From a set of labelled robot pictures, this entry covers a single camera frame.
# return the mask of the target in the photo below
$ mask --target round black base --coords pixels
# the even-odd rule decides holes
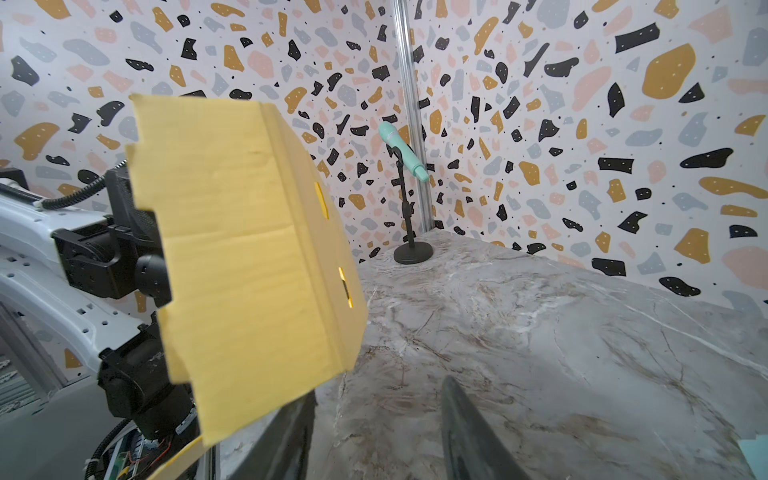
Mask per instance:
[[[405,243],[395,248],[395,261],[403,265],[413,265],[429,260],[433,253],[434,250],[429,243],[414,242],[413,248]]]

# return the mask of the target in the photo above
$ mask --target metal corner post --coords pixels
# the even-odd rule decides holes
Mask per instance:
[[[416,74],[413,68],[412,45],[408,18],[407,0],[392,0],[392,16],[395,19],[397,55],[400,60],[400,78],[402,95],[406,100],[403,107],[408,115],[408,128],[411,136],[413,153],[426,165],[426,150],[422,139],[422,118],[419,112],[419,92],[416,88]],[[416,182],[419,198],[419,219],[423,232],[431,230],[435,222],[432,218],[432,193],[429,184]]]

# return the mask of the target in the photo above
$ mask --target terrazzo patterned wallpaper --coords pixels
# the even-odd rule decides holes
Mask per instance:
[[[16,0],[0,2],[0,33],[0,166],[35,193],[69,194],[124,158],[132,92],[270,101],[355,256],[402,241],[397,170],[374,135],[383,118],[405,125],[387,2]],[[106,193],[82,207],[108,209]]]
[[[409,0],[439,228],[768,313],[768,0]]]

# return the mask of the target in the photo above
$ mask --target microphone stand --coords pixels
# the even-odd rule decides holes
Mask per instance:
[[[395,248],[395,261],[403,265],[413,265],[414,263],[428,260],[434,253],[434,250],[429,243],[413,240],[415,234],[411,225],[411,204],[408,202],[406,179],[403,177],[402,172],[402,152],[397,147],[394,147],[392,152],[397,157],[397,173],[400,175],[400,194],[402,195],[402,218],[406,221],[406,232],[408,235],[408,243]]]

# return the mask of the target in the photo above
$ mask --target gray marble table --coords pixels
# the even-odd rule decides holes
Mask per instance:
[[[768,433],[768,321],[440,230],[424,238],[425,263],[382,251],[359,268],[369,325],[355,370],[316,391],[310,479],[445,478],[446,375],[534,479],[752,478],[737,440]],[[240,451],[264,422],[238,434]]]

